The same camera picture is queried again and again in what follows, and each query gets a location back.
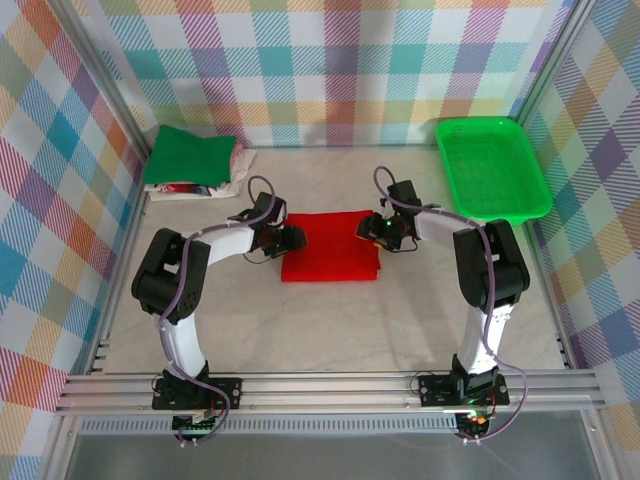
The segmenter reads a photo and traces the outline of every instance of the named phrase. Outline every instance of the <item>metal extrusion bar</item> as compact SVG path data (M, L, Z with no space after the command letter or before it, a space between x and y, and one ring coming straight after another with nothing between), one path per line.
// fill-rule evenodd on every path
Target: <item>metal extrusion bar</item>
M523 382L514 372L505 376L511 411L522 398ZM604 405L590 370L527 372L527 411L585 410ZM215 374L243 379L242 414L337 414L468 411L469 408L422 408L411 391L414 372ZM190 414L151 409L154 375L71 376L58 403L62 415Z

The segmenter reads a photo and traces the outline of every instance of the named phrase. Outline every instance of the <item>green cloth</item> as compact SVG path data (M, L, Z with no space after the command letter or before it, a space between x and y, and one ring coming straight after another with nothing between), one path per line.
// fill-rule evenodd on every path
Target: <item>green cloth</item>
M200 138L162 125L144 171L143 182L189 182L219 187L231 180L236 137Z

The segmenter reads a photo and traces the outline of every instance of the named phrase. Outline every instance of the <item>plaid wall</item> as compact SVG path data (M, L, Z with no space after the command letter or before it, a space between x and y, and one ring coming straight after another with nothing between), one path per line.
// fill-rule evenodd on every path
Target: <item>plaid wall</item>
M515 113L572 3L75 1L142 130L286 146L424 143L441 117Z
M640 1L600 0L529 135L554 196L535 228L562 322L640 473Z
M141 162L44 0L0 0L0 479L35 476Z

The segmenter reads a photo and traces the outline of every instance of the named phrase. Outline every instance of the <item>floor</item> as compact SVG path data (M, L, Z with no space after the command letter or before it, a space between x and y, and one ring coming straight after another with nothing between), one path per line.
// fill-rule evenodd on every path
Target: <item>floor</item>
M377 165L391 168L398 180L411 179L423 203L452 208L437 150L260 150L250 173L268 177L289 212L375 210ZM149 203L116 311L105 372L158 372L165 365L155 327L129 291L155 232L162 227L191 232L249 206L246 191L233 199ZM505 328L499 354L524 368L563 368L524 232L515 230L532 282ZM196 322L212 371L449 368L468 308L453 251L426 242L414 253L381 251L378 280L368 283L283 284L280 262L257 266L238 256L209 269Z

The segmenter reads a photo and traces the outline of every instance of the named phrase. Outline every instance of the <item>green tray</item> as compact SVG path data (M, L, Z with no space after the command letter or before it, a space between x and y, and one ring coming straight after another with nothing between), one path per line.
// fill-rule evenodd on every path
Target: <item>green tray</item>
M445 120L436 141L460 214L520 225L549 213L551 193L527 135L513 120Z

